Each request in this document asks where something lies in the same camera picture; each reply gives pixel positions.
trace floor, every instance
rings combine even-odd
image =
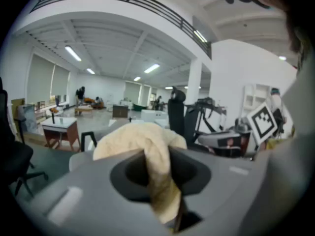
[[[49,177],[48,180],[45,180],[43,176],[39,176],[27,181],[31,192],[35,195],[47,185],[69,172],[69,159],[74,152],[59,151],[34,144],[28,145],[31,146],[34,151],[31,162],[35,166],[35,169],[29,167],[28,173],[44,171]],[[16,183],[12,183],[9,188],[14,192],[15,187]],[[25,201],[32,199],[23,185],[18,192],[17,198]]]
[[[108,112],[105,109],[95,109],[93,110],[93,115],[91,115],[91,113],[89,112],[83,112],[81,115],[75,115],[74,108],[70,108],[64,112],[63,116],[77,118],[78,132],[79,132],[79,137],[81,138],[82,132],[97,131],[97,130],[107,128],[109,124],[109,120],[112,119],[112,114],[113,114],[112,112]],[[140,119],[141,112],[129,111],[128,118],[129,117]],[[42,135],[44,135],[44,132],[41,126],[39,126],[39,132]],[[91,138],[89,136],[86,137],[85,150],[88,149],[88,145],[90,141],[91,141]],[[67,146],[67,145],[68,145],[68,142],[64,141],[63,146]],[[74,146],[78,148],[79,143],[75,142]]]
[[[64,112],[64,117],[74,117],[74,108],[70,108]],[[128,117],[139,119],[141,112],[130,111]],[[102,110],[93,110],[93,117],[91,113],[82,113],[80,116],[75,116],[77,118],[79,137],[81,137],[82,132],[96,131],[108,127],[109,120],[112,118],[112,113]],[[39,132],[43,134],[41,126],[39,126]],[[90,137],[86,138],[86,150],[91,141]],[[50,149],[43,146],[29,144],[33,148],[34,154],[31,162],[35,165],[35,169],[29,168],[29,173],[45,171],[49,176],[49,180],[46,181],[44,177],[39,176],[28,180],[28,185],[33,194],[38,193],[48,184],[59,179],[66,173],[68,173],[69,159],[74,154],[70,151],[60,151],[57,149]],[[78,142],[74,144],[75,147],[79,147]],[[14,192],[16,183],[10,185],[10,189]],[[17,195],[17,198],[29,201],[31,196],[28,194],[24,186]]]

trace white table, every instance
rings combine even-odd
[[[167,119],[168,114],[157,110],[142,110],[141,119],[145,122],[155,122],[156,119]]]
[[[77,119],[74,117],[54,117],[54,119],[55,123],[53,123],[52,118],[48,118],[41,123],[47,145],[52,148],[56,143],[58,143],[57,147],[60,147],[62,140],[65,140],[69,141],[71,150],[75,151],[72,145],[76,140],[78,140],[79,147],[81,147]]]
[[[74,114],[76,115],[77,112],[79,114],[81,114],[82,112],[90,112],[91,113],[91,116],[93,117],[93,108],[88,105],[88,106],[79,106],[77,108],[74,109]]]

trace black office chair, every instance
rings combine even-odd
[[[1,155],[1,176],[8,185],[17,181],[15,195],[18,194],[21,185],[24,184],[27,192],[33,197],[26,181],[37,176],[44,176],[47,180],[48,176],[45,172],[27,174],[33,150],[26,144],[15,141],[7,118],[7,100],[8,95],[2,88],[2,80],[0,78],[0,138],[1,147],[5,148]]]
[[[183,104],[185,100],[186,95],[176,87],[173,87],[171,98],[168,100],[169,127],[185,138],[188,149],[208,153],[209,150],[206,147],[194,143],[196,138],[193,136],[197,132],[195,131],[196,121],[194,125],[191,126],[189,121],[185,119]]]

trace desk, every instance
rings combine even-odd
[[[55,123],[53,123],[52,118],[49,118],[43,121],[41,125],[43,126],[48,147],[52,148],[56,143],[58,143],[57,147],[60,147],[62,140],[65,140],[69,141],[71,150],[75,151],[72,145],[78,139],[79,142],[78,151],[80,150],[81,144],[78,134],[76,118],[55,117]]]
[[[93,116],[93,108],[89,107],[89,106],[80,106],[78,108],[74,109],[74,114],[76,115],[76,113],[81,113],[81,112],[90,112],[91,115]]]

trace fluorescent light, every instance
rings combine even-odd
[[[80,57],[75,53],[75,51],[70,47],[66,46],[65,49],[77,60],[77,61],[82,61]]]
[[[200,37],[202,37],[202,39],[206,42],[206,43],[208,43],[208,41],[206,40],[206,38],[199,32],[199,31],[196,31],[199,35],[200,35]]]
[[[185,89],[188,89],[188,87],[185,87]],[[201,89],[201,87],[199,87],[199,89]]]
[[[154,64],[153,66],[151,66],[150,68],[148,68],[147,70],[145,70],[145,73],[151,73],[153,70],[159,68],[158,64]]]
[[[206,38],[199,32],[199,31],[197,31],[197,30],[195,30],[194,31],[194,33],[197,35],[197,37],[198,38],[200,38],[200,40],[204,43],[204,42],[208,42],[207,40],[206,40]]]
[[[92,69],[90,69],[90,68],[87,68],[87,71],[88,71],[89,73],[91,73],[91,74],[95,74],[94,71],[93,71]]]
[[[203,38],[198,34],[198,32],[194,31],[194,33],[197,35],[198,38],[200,38],[200,40],[204,43],[205,41],[203,40]]]

